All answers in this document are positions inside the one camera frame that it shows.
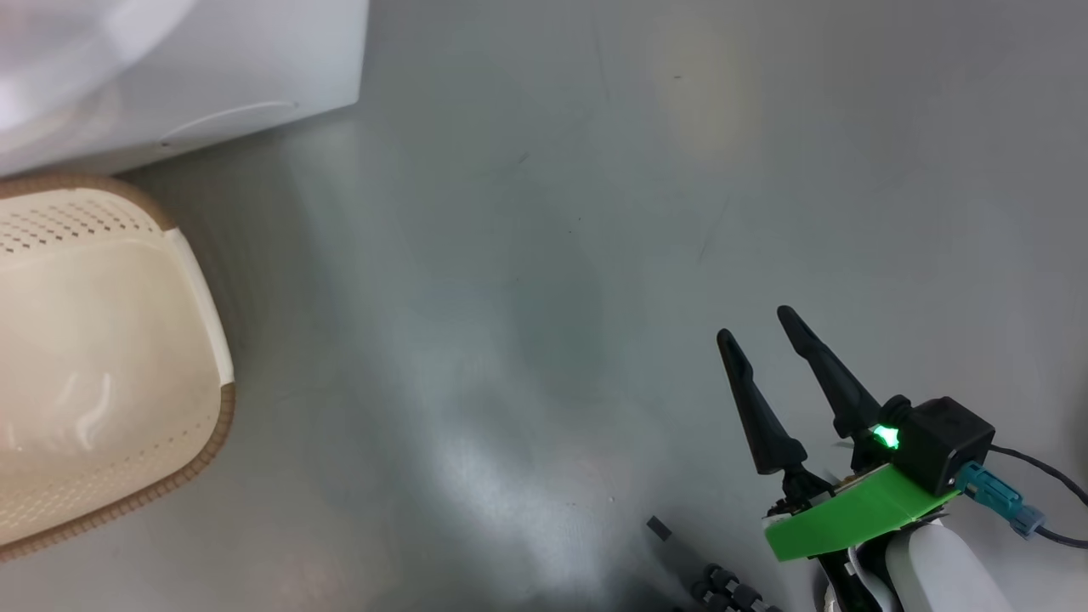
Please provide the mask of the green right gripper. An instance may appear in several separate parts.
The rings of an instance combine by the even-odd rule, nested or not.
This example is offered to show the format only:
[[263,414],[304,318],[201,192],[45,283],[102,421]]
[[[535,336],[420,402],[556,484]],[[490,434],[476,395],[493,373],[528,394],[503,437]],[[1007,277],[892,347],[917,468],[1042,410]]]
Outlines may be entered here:
[[[776,314],[828,400],[836,433],[869,434],[881,404],[791,306],[780,305]],[[890,462],[848,484],[828,484],[803,466],[808,454],[774,415],[730,330],[718,331],[717,347],[756,472],[784,477],[784,497],[764,522],[774,556],[820,562],[841,611],[886,611],[878,582],[863,573],[860,546],[930,518],[956,493],[930,495]]]

